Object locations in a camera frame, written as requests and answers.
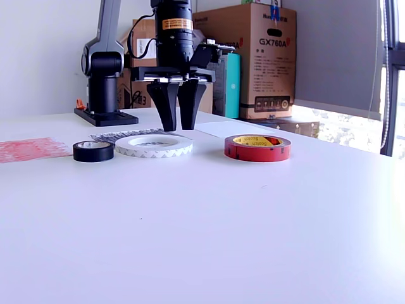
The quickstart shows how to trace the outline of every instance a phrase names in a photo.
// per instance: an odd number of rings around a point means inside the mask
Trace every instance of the cardboard box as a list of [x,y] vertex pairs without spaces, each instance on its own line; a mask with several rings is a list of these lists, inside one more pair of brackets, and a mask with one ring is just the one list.
[[[132,51],[136,57],[144,54],[147,43],[156,37],[154,19],[145,19],[140,21],[132,32]],[[156,42],[152,41],[149,45],[148,52],[143,59],[132,58],[133,67],[155,67],[156,66]]]
[[[134,99],[131,100],[130,73],[130,70],[124,69],[121,77],[118,78],[118,108],[155,108],[156,106],[146,90],[146,86],[150,82],[132,82]],[[198,110],[209,114],[213,112],[213,84],[207,84]]]
[[261,3],[278,6],[279,8],[281,8],[281,0],[242,0],[242,4],[246,3]]
[[270,6],[250,3],[194,13],[207,38],[235,46],[241,55],[240,117],[289,117],[296,81],[297,14],[280,8],[280,21],[270,19]]

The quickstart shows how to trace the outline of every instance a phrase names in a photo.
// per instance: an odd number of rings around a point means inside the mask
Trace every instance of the orange label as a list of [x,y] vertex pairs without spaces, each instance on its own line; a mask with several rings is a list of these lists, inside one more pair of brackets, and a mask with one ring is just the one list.
[[183,18],[163,20],[163,30],[176,29],[193,30],[192,20]]

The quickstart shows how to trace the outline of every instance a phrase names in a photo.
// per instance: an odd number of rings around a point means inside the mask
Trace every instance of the white tape roll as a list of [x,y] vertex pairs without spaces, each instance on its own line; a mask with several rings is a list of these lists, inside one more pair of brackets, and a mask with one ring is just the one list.
[[131,136],[118,140],[115,150],[119,154],[141,158],[182,156],[192,151],[192,141],[171,135]]

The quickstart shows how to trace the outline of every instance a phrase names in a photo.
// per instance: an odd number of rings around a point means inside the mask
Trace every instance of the pink paper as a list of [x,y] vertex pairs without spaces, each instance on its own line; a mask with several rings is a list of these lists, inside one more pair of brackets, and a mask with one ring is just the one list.
[[72,153],[53,137],[0,142],[0,163],[24,162],[70,156]]

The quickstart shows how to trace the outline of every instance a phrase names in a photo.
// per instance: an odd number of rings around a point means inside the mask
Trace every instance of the red tape roll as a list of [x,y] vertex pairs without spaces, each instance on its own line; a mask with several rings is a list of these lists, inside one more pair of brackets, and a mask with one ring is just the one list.
[[291,142],[280,137],[239,135],[225,139],[225,155],[246,162],[280,162],[290,158]]

